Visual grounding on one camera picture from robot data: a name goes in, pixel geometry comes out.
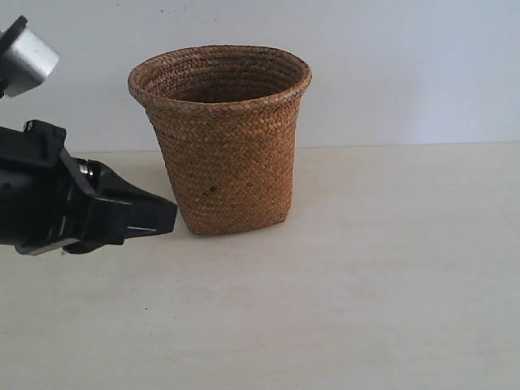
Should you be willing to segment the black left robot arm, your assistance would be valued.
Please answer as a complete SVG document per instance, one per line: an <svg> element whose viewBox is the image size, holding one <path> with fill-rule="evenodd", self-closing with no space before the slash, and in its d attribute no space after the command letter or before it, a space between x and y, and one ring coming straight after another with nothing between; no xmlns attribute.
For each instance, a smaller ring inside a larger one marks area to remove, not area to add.
<svg viewBox="0 0 520 390"><path fill-rule="evenodd" d="M173 231L178 206L106 164L72 157L64 128L31 120L1 130L1 243L18 254L87 254Z"/></svg>

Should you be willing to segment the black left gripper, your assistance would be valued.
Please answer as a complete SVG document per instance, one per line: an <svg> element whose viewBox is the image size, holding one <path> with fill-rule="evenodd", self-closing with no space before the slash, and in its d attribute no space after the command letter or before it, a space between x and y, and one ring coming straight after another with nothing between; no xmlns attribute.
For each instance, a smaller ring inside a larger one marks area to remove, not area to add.
<svg viewBox="0 0 520 390"><path fill-rule="evenodd" d="M178 206L128 183L102 162L74 158L64 128L31 120L1 129L1 243L18 254L89 254L173 231ZM83 239L72 219L84 216Z"/></svg>

